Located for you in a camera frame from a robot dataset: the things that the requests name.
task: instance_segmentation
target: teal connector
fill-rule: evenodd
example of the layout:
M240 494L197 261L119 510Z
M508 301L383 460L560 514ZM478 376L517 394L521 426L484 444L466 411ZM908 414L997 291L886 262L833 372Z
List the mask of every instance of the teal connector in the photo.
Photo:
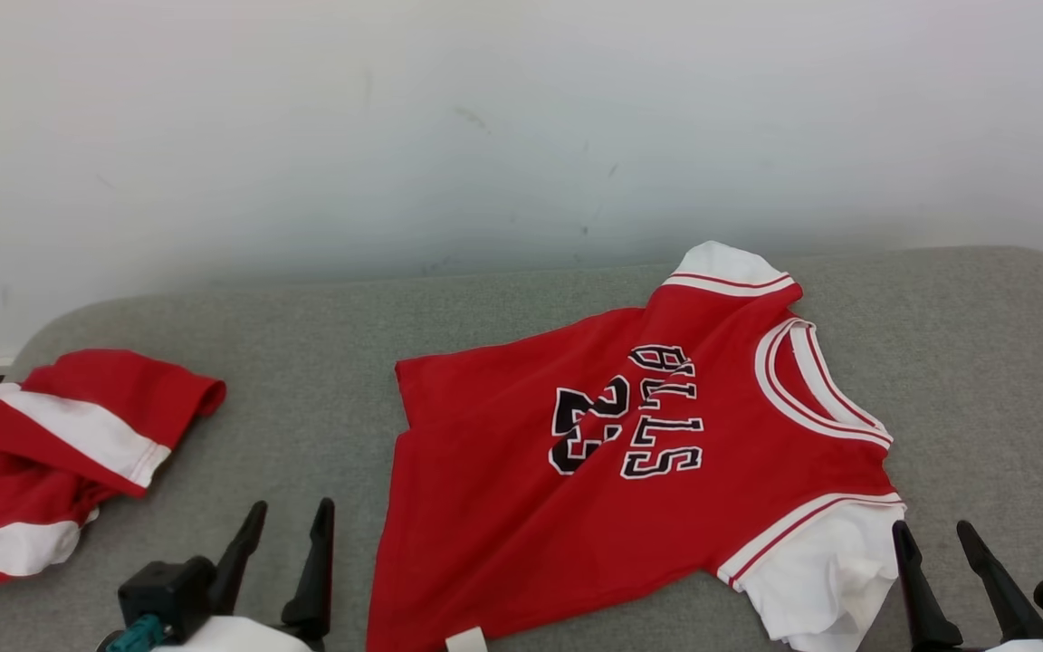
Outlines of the teal connector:
M155 615L141 615L120 635L107 645L106 652L150 652L163 644L163 624Z

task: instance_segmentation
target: clothing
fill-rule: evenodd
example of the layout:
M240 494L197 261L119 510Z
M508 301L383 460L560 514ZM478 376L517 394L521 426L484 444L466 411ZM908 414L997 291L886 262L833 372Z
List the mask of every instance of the clothing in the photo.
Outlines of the clothing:
M802 290L693 248L645 309L397 363L368 652L434 652L641 598L696 570L773 639L851 652L896 577L891 436L832 384Z
M141 498L222 381L127 351L79 351L0 384L0 581L66 561L99 503Z

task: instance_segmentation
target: gray fabric surface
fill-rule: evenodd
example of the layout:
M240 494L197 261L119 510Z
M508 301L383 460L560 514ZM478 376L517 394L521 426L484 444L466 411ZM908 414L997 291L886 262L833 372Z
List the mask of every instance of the gray fabric surface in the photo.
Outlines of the gray fabric surface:
M828 363L896 437L888 470L909 503L938 598L969 643L998 638L957 518L1026 589L1043 578L1043 255L947 248L774 261L806 288ZM94 649L120 625L115 591L152 559L218 556L252 501L264 540L240 614L275 621L319 497L337 504L329 649L364 647L373 556L405 427L395 360L506 342L640 305L672 265L422 277L129 299L67 315L11 371L84 346L131 347L228 383L142 501L103 506L69 562L0 586L0 649ZM749 601L704 575L647 599L492 642L491 652L782 649ZM907 648L898 588L864 649Z

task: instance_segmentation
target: basketball jersey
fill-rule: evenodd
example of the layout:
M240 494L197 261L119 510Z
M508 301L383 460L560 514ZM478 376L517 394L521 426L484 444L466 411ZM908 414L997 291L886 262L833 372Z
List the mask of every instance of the basketball jersey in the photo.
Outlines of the basketball jersey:
M832 384L802 290L688 251L645 309L397 363L368 652L435 652L707 571L773 639L852 652L896 577L891 436Z

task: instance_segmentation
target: red and white striped cloth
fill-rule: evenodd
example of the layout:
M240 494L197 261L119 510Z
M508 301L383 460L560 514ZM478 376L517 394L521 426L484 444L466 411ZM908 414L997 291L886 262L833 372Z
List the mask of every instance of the red and white striped cloth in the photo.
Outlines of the red and white striped cloth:
M66 561L113 496L141 498L223 381L128 351L87 349L0 384L0 581Z

